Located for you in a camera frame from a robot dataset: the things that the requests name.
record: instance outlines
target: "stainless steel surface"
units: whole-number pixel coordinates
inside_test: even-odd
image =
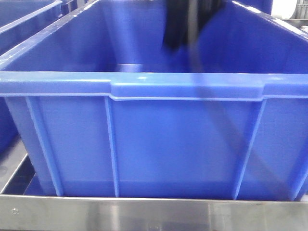
[[[2,194],[23,195],[35,174],[34,168],[28,156],[25,156],[21,164],[11,177]]]
[[[308,20],[307,19],[286,19],[283,20],[292,26],[295,26],[296,28],[300,28],[301,26],[308,26]]]
[[[308,19],[308,0],[298,0],[295,10],[296,19]]]
[[[0,195],[0,229],[306,231],[308,204]]]
[[[20,166],[27,158],[23,142],[16,138],[0,155],[0,193],[10,185]]]

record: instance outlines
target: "black object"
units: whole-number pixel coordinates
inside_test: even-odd
[[[171,50],[194,42],[203,26],[222,7],[223,0],[166,0],[167,16],[163,43]],[[190,13],[197,18],[195,36],[189,38]]]

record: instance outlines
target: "metal cart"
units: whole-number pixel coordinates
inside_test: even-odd
[[[34,175],[16,139],[0,161],[0,230],[308,230],[305,202],[25,196]]]

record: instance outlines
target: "screw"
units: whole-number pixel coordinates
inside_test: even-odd
[[[17,209],[17,208],[13,208],[13,209],[12,209],[12,213],[13,213],[14,215],[16,215],[16,214],[18,214],[18,213],[19,213],[19,211],[18,211],[18,209]]]

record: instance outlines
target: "blue plastic bin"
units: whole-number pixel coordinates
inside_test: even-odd
[[[59,19],[61,2],[52,0],[0,0],[0,55]],[[17,129],[0,98],[0,153]]]
[[[172,53],[164,20],[161,0],[97,0],[0,57],[45,193],[300,199],[307,34],[229,1]]]

